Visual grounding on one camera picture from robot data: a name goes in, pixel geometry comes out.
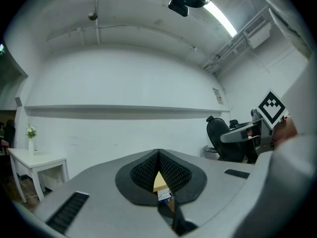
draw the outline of white wall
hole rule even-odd
[[[217,102],[213,87],[220,90],[224,105]],[[154,110],[113,110],[103,105]],[[28,122],[38,130],[35,148],[65,156],[70,178],[92,165],[148,149],[202,156],[206,118],[228,110],[214,76],[159,52],[123,46],[51,57],[43,64],[26,106],[32,107]],[[45,174],[51,189],[61,180],[56,170]]]
[[[250,121],[251,109],[269,88],[282,97],[306,64],[306,59],[273,25],[268,40],[255,50],[248,49],[217,77],[225,89],[231,119]]]
[[[219,82],[197,67],[136,47],[91,48],[43,65],[27,106],[132,105],[228,110]]]
[[[15,95],[15,97],[20,97],[23,106],[17,108],[15,116],[14,147],[22,149],[28,146],[25,133],[28,117],[24,110],[24,104],[41,68],[43,62],[42,50],[44,50],[37,45],[36,38],[38,37],[33,34],[31,29],[32,23],[34,23],[34,12],[30,8],[33,8],[33,6],[32,3],[26,2],[12,19],[3,35],[7,50],[19,65],[19,69],[22,70],[20,73],[27,76],[20,83]],[[26,169],[18,164],[17,172],[19,175],[24,175],[26,174]]]
[[[0,110],[16,110],[17,104],[15,95],[19,89],[21,82],[24,80],[23,76],[7,81],[0,91]]]

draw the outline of black mesh pad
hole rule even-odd
[[[203,170],[159,149],[123,166],[116,174],[115,184],[130,202],[157,206],[158,197],[152,192],[159,171],[178,204],[194,201],[207,183]]]
[[[171,160],[166,155],[159,155],[159,169],[169,189],[175,193],[192,178],[192,173],[185,167]]]
[[[157,152],[131,171],[131,178],[134,183],[149,192],[153,192],[154,181],[159,172],[158,158],[159,153]]]

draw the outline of white surface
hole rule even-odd
[[[283,103],[291,114],[298,134],[309,135],[317,132],[316,61],[316,56],[313,56],[302,75],[282,98]]]
[[[32,34],[31,25],[34,23],[32,16],[33,14],[30,12],[29,6],[26,3],[26,6],[16,13],[3,35],[8,51],[22,69],[21,74],[27,75],[27,78],[25,78],[18,87],[16,95],[13,96],[13,98],[19,97],[22,105],[25,104],[26,97],[38,75],[38,70],[41,68],[43,61],[42,51],[45,50],[44,47],[38,46],[36,40],[37,37],[41,37],[41,28],[38,29],[36,35]],[[27,148],[27,137],[25,133],[25,127],[28,123],[27,120],[28,118],[24,108],[18,107],[15,116],[15,148]],[[17,171],[19,175],[25,175],[27,173],[26,169],[19,163],[17,164]]]
[[[208,136],[207,133],[206,133],[206,141],[207,141],[207,146],[208,146],[208,147],[213,147],[213,144],[212,144],[212,142],[210,141],[210,138],[209,138],[209,136]]]
[[[273,26],[268,40],[255,50],[247,50],[217,77],[225,88],[231,118],[250,121],[251,109],[268,89],[282,97],[306,64],[302,55]]]
[[[31,173],[31,178],[33,179],[35,191],[40,201],[44,200],[43,191],[45,191],[45,184],[42,177],[42,173],[39,172],[47,169],[51,169],[57,166],[62,166],[63,181],[68,181],[68,174],[66,169],[66,159],[55,154],[45,154],[43,152],[38,152],[38,154],[30,155],[29,151],[26,149],[13,149],[9,148],[12,172],[15,180],[15,184],[18,188],[19,194],[22,201],[26,203],[25,196],[20,186],[19,179],[17,177],[17,170],[15,168],[16,164],[20,162],[25,166]]]
[[[225,123],[230,126],[230,120],[231,120],[231,114],[229,111],[227,112],[222,112],[219,116],[221,119],[223,119],[225,121]]]
[[[149,149],[173,149],[202,156],[209,115],[193,119],[177,115],[179,119],[165,114],[148,119],[142,119],[143,114],[134,119],[131,114],[123,114],[121,119],[29,117],[29,122],[37,127],[37,149],[65,156],[72,178],[93,165]],[[58,179],[58,174],[50,176]]]
[[[34,155],[34,143],[32,139],[29,139],[29,154]]]
[[[247,38],[249,45],[255,49],[270,37],[271,23],[267,22],[258,29],[253,35]]]
[[[171,191],[170,191],[169,188],[165,188],[165,189],[162,189],[162,190],[158,190],[158,196],[163,195],[163,194],[166,194],[166,193],[171,193]]]
[[[269,160],[272,152],[265,152],[259,155],[256,164],[243,187],[235,197],[223,208],[212,221],[209,221],[206,228],[197,229],[193,237],[202,237],[208,233],[210,237],[233,237],[239,224],[252,210],[261,193],[268,170]]]
[[[15,95],[24,77],[20,76],[14,80],[7,81],[0,88],[0,110],[16,110]]]
[[[86,48],[53,57],[27,106],[131,105],[228,110],[216,78],[163,53],[136,47]]]
[[[12,154],[18,161],[23,163],[28,168],[35,168],[45,166],[55,162],[65,160],[65,157],[48,154],[44,152],[35,151],[34,155],[30,155],[27,149],[13,149],[9,148],[10,154]]]
[[[167,198],[170,198],[170,197],[171,197],[171,196],[170,196],[169,193],[165,193],[165,194],[162,194],[162,195],[159,195],[159,194],[158,194],[158,200],[159,200],[159,201],[162,201],[162,200],[167,199]]]
[[[183,18],[167,8],[169,1],[99,0],[98,21],[103,26],[99,29],[101,43],[156,49],[202,66],[229,41],[230,35],[204,8],[192,9],[189,16]],[[264,6],[263,0],[212,2],[239,30]],[[50,52],[81,46],[78,28],[84,28],[82,35],[86,46],[96,45],[95,22],[87,17],[93,9],[94,0],[28,0],[19,13],[23,24],[10,29],[11,36],[21,41],[34,39],[38,53],[44,57]]]

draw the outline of floor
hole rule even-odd
[[[12,174],[8,176],[8,182],[5,181],[5,179],[1,179],[1,184],[6,191],[8,197],[15,201],[19,202],[21,205],[26,207],[28,210],[31,212],[34,211],[38,203],[40,202],[37,193],[35,191],[33,181],[30,178],[26,178],[23,180],[20,180],[21,188],[23,190],[24,196],[26,198],[26,203],[23,203],[22,198],[19,194],[18,189],[16,188],[15,182],[14,182],[14,177]],[[48,195],[51,191],[48,189],[46,192],[43,192],[44,196]]]

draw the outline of ceiling light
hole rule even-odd
[[[214,5],[212,2],[209,2],[204,6],[204,8],[207,11],[209,11],[223,25],[223,27],[228,31],[231,37],[237,34],[236,29],[234,29],[233,25],[230,23],[227,17],[221,12],[221,10],[217,8],[216,5]]]

